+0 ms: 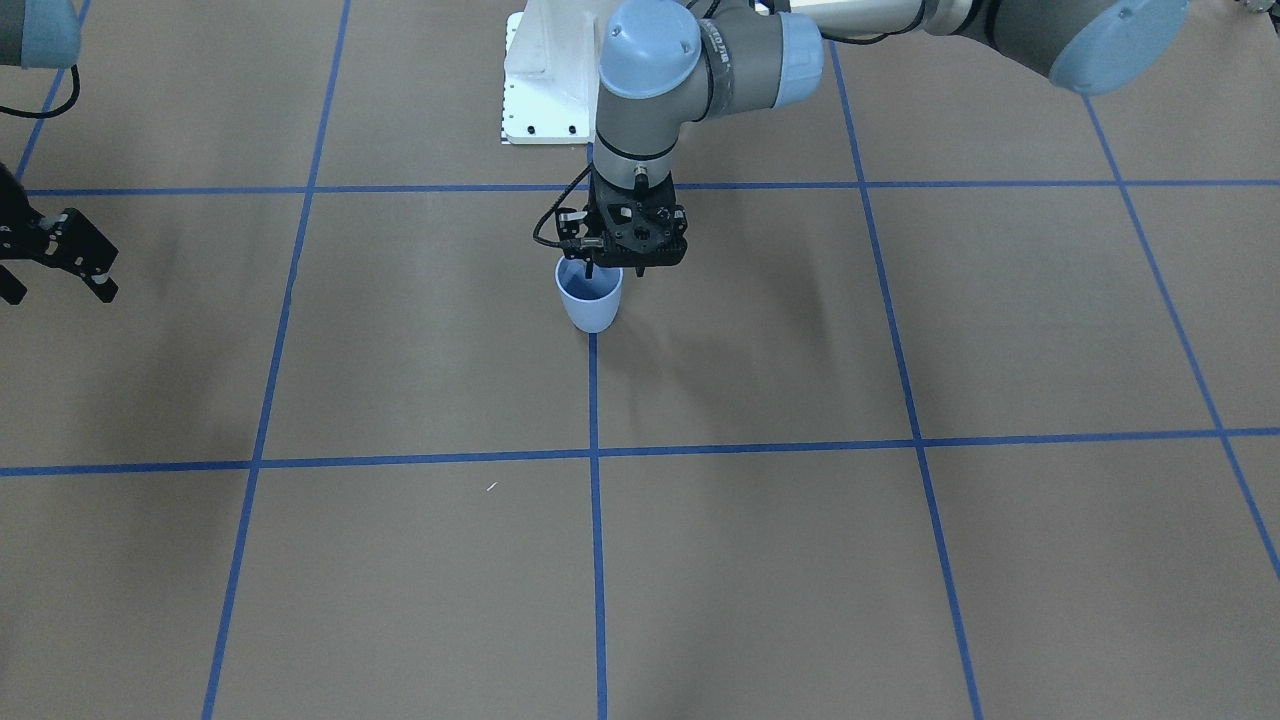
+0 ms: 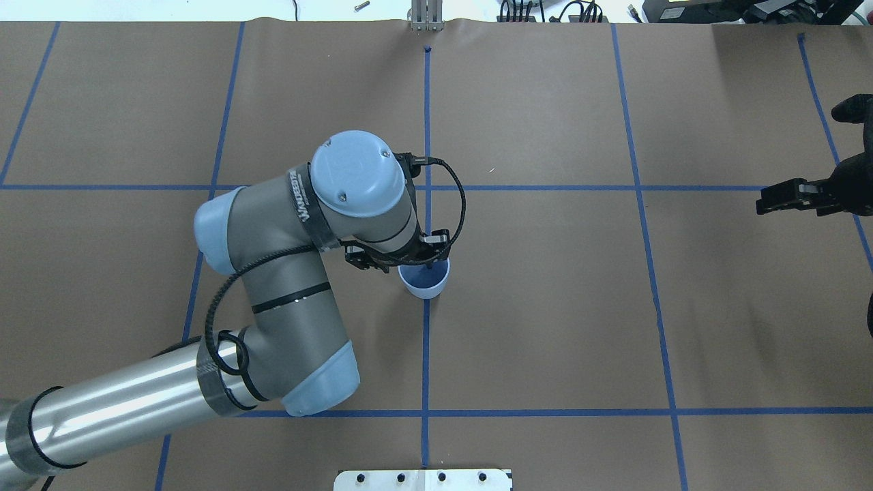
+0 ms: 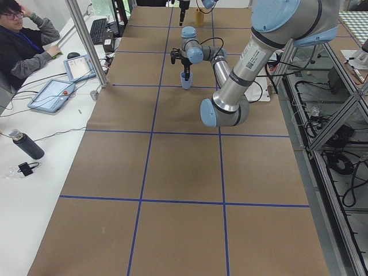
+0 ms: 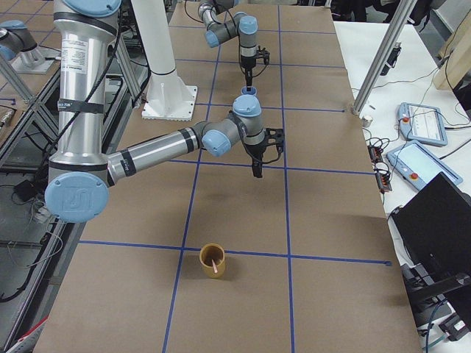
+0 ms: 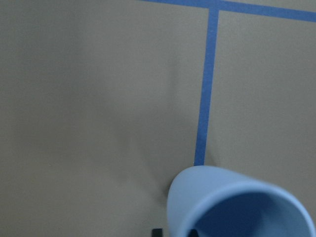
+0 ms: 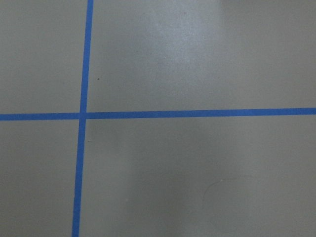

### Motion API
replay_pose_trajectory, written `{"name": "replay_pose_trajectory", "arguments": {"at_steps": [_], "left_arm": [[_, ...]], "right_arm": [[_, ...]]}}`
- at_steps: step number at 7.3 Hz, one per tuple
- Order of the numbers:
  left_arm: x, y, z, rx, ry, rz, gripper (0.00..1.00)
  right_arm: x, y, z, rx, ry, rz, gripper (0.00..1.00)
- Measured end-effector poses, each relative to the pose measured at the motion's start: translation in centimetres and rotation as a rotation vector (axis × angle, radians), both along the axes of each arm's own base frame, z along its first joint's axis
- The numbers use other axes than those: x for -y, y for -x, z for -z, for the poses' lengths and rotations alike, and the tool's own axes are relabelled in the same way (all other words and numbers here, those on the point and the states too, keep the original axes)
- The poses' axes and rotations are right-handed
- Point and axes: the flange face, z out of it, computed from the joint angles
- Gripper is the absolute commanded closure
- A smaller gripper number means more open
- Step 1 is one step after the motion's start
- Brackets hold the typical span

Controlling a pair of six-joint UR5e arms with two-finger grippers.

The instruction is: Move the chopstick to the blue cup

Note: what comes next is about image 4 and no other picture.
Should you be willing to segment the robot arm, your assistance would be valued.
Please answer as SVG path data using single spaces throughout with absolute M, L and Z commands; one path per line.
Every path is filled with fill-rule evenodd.
M 107 155 L 102 151 L 105 112 L 107 50 L 120 41 L 120 1 L 56 1 L 54 24 L 62 35 L 59 140 L 49 158 L 46 206 L 69 223 L 91 220 L 105 208 L 110 186 L 154 165 L 206 149 L 221 156 L 240 143 L 261 177 L 269 130 L 263 125 L 261 106 L 252 87 L 252 70 L 267 53 L 258 46 L 257 20 L 236 13 L 221 22 L 218 15 L 234 1 L 201 1 L 198 16 L 206 28 L 210 47 L 232 38 L 239 41 L 246 86 L 229 115 L 216 123 L 198 123 Z
M 231 15 L 230 9 L 237 4 L 238 1 L 200 1 L 198 15 L 206 27 L 205 39 L 209 47 L 214 48 L 238 38 L 239 65 L 245 78 L 242 92 L 254 95 L 252 81 L 259 50 L 258 21 L 244 12 Z

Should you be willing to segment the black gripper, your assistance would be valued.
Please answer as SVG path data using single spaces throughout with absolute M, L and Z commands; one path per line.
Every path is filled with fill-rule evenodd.
M 244 73 L 246 91 L 252 90 L 252 70 L 256 66 L 256 61 L 256 56 L 240 56 L 239 64 L 242 72 Z
M 262 178 L 263 177 L 263 154 L 267 149 L 267 145 L 265 143 L 259 143 L 255 145 L 244 144 L 244 148 L 246 153 L 252 159 L 252 174 L 255 178 Z

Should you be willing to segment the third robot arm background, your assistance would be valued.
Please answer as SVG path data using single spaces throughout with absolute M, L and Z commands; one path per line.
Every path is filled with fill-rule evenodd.
M 40 46 L 19 20 L 1 23 L 1 56 L 19 74 L 47 74 L 60 67 L 60 50 Z

